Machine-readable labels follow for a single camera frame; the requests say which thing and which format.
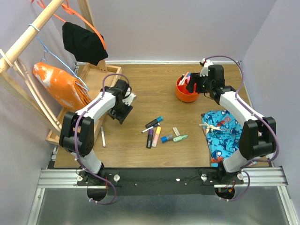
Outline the black cap white marker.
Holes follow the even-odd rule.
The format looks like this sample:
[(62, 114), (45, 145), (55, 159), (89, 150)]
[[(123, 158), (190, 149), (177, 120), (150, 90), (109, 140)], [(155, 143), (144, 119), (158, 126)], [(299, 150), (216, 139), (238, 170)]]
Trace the black cap white marker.
[(102, 139), (102, 145), (103, 145), (103, 148), (106, 148), (105, 133), (104, 133), (104, 128), (103, 128), (103, 126), (101, 126), (101, 139)]

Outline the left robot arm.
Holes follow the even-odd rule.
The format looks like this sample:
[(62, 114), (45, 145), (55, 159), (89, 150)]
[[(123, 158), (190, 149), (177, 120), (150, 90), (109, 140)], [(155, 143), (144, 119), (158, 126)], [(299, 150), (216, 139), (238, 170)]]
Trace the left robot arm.
[(105, 86), (84, 108), (64, 115), (59, 145), (79, 160), (93, 185), (101, 184), (104, 179), (104, 164), (93, 150), (94, 126), (106, 114), (122, 124), (133, 109), (131, 104), (135, 99), (129, 83), (118, 79), (114, 86)]

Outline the pink cap white marker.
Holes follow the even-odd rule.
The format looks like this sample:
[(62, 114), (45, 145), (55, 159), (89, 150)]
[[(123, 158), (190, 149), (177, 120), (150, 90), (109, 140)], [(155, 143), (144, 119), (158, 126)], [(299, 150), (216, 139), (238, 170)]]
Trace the pink cap white marker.
[(189, 75), (190, 75), (190, 73), (187, 72), (185, 75), (182, 76), (181, 80), (183, 81), (183, 80), (187, 79), (189, 77)]

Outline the orange round organizer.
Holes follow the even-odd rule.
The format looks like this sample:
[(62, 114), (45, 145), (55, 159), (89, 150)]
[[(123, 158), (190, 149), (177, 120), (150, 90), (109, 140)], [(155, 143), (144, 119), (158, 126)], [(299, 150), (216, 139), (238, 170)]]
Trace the orange round organizer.
[(198, 99), (198, 97), (199, 97), (199, 94), (197, 92), (194, 91), (194, 92), (190, 93), (187, 90), (187, 84), (185, 82), (184, 82), (184, 84), (182, 86), (178, 85), (178, 83), (182, 79), (182, 76), (176, 82), (176, 89), (175, 89), (175, 95), (176, 95), (176, 97), (180, 101), (186, 102), (186, 103), (191, 103), (191, 102), (196, 101)]

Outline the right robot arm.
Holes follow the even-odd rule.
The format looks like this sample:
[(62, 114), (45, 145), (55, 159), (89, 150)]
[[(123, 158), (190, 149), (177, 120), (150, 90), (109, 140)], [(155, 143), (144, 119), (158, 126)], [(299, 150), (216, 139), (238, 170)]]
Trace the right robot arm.
[(220, 184), (226, 184), (236, 177), (238, 172), (261, 157), (278, 154), (279, 144), (276, 138), (276, 122), (272, 117), (264, 117), (243, 101), (238, 92), (225, 84), (224, 68), (208, 61), (201, 63), (201, 72), (192, 73), (187, 83), (187, 91), (208, 93), (218, 105), (224, 107), (242, 125), (241, 136), (236, 151), (222, 159), (213, 174)]

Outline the blue cap black highlighter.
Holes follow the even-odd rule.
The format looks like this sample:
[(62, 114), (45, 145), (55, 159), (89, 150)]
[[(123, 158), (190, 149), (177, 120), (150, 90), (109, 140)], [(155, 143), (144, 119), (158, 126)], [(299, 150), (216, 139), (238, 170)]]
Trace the blue cap black highlighter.
[(147, 124), (145, 125), (145, 127), (146, 127), (146, 128), (150, 128), (150, 127), (152, 127), (153, 125), (155, 125), (155, 124), (161, 122), (162, 120), (163, 120), (163, 117), (159, 116), (159, 117), (157, 117), (156, 119), (152, 120), (151, 122), (147, 123)]

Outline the pink cap glue stick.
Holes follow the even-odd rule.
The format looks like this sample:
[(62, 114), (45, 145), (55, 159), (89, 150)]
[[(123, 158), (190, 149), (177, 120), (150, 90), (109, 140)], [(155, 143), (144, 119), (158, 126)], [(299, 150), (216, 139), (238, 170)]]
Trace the pink cap glue stick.
[(187, 78), (186, 78), (186, 80), (185, 80), (185, 83), (186, 83), (186, 84), (188, 84), (188, 83), (189, 83), (189, 81), (190, 81), (190, 75), (189, 75), (189, 76), (187, 76)]

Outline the blue cap white marker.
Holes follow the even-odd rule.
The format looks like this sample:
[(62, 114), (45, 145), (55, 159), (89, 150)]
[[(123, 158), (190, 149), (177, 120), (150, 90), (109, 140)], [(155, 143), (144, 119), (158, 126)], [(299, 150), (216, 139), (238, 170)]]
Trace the blue cap white marker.
[(180, 80), (180, 82), (178, 83), (178, 85), (179, 85), (179, 86), (182, 86), (182, 85), (184, 84), (184, 82), (185, 82), (185, 78), (183, 77), (183, 78)]

